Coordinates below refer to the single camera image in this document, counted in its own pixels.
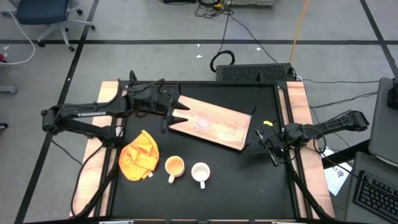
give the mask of white paper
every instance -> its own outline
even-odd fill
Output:
[[[328,148],[326,148],[324,155],[329,156],[332,155],[334,152]],[[340,166],[344,167],[348,171],[351,172],[353,169],[350,167],[347,163],[342,163],[339,164]],[[325,176],[326,176],[326,182],[328,183],[328,189],[330,193],[332,193],[334,196],[337,196],[341,186],[343,186],[344,181],[347,179],[349,176],[349,173],[342,169],[341,167],[334,166],[329,169],[325,169]]]

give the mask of black keyboard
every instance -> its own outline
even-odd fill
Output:
[[[354,203],[394,223],[398,223],[398,187],[366,171],[359,173]]]

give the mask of concrete floor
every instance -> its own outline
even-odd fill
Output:
[[[366,1],[385,40],[398,40],[396,24],[398,2]],[[234,17],[245,24],[261,40],[292,40],[304,0],[281,0],[273,9],[242,8],[234,10]],[[86,19],[93,0],[82,1]],[[226,16],[202,19],[194,16],[196,4],[169,6],[156,0],[99,0],[88,40],[220,40]],[[45,27],[22,26],[34,39]],[[79,40],[83,28],[69,27],[71,40]],[[6,40],[23,40],[9,17],[0,17],[0,53],[7,53],[7,61],[25,60],[32,51],[28,44],[5,44]],[[48,37],[61,40],[54,32]],[[226,39],[252,38],[235,21],[229,21]],[[300,33],[300,40],[377,40],[359,0],[310,1]],[[67,103],[95,101],[102,81],[127,79],[133,69],[139,80],[215,80],[209,68],[219,44],[86,44],[71,80]],[[291,45],[264,45],[278,61],[288,62]],[[236,64],[272,63],[256,44],[226,44],[232,50]],[[391,55],[398,59],[398,46],[388,45]],[[41,130],[40,111],[55,105],[74,57],[63,44],[47,44],[36,48],[30,62],[16,66],[0,66],[0,83],[17,85],[17,95],[0,95],[0,121],[9,123],[0,133],[0,223],[13,223],[30,176],[43,145],[45,133]],[[229,63],[220,57],[217,64]],[[365,81],[394,77],[380,45],[298,45],[293,66],[303,77],[318,81]],[[362,93],[377,91],[371,84],[305,84],[312,106],[351,98]],[[360,110],[372,121],[376,97],[362,98],[327,109],[317,109],[320,121],[346,110]],[[363,133],[342,132],[350,145],[369,138]],[[76,158],[82,159],[86,138],[62,133],[54,137]],[[344,149],[345,143],[331,135],[328,146]],[[25,222],[67,218],[69,202],[79,166],[61,150],[51,145],[40,175]],[[332,197],[338,218],[345,207],[348,181],[337,197]]]

